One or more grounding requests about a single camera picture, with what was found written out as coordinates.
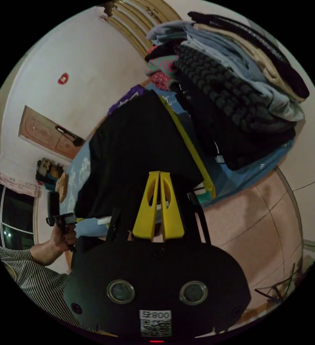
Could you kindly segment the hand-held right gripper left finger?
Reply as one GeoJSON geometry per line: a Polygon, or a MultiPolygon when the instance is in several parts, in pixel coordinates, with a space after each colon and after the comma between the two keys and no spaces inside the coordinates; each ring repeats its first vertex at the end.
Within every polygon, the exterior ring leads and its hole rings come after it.
{"type": "Polygon", "coordinates": [[[159,177],[159,171],[149,173],[142,201],[133,227],[134,238],[140,240],[153,240],[154,238],[159,177]]]}

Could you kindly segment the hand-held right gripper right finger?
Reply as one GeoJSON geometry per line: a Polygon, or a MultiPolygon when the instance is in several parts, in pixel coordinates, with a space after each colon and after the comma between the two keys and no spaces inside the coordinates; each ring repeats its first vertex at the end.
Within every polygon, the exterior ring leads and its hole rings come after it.
{"type": "Polygon", "coordinates": [[[163,241],[181,239],[185,234],[184,226],[179,212],[172,179],[168,172],[160,172],[160,192],[163,241]]]}

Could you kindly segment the person's left hand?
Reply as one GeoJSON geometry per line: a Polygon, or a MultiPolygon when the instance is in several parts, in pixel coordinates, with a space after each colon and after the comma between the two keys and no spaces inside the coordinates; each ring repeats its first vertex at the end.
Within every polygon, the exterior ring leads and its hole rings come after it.
{"type": "Polygon", "coordinates": [[[61,253],[71,250],[76,243],[76,225],[66,225],[62,229],[57,224],[54,225],[51,235],[51,241],[54,247],[61,253]]]}

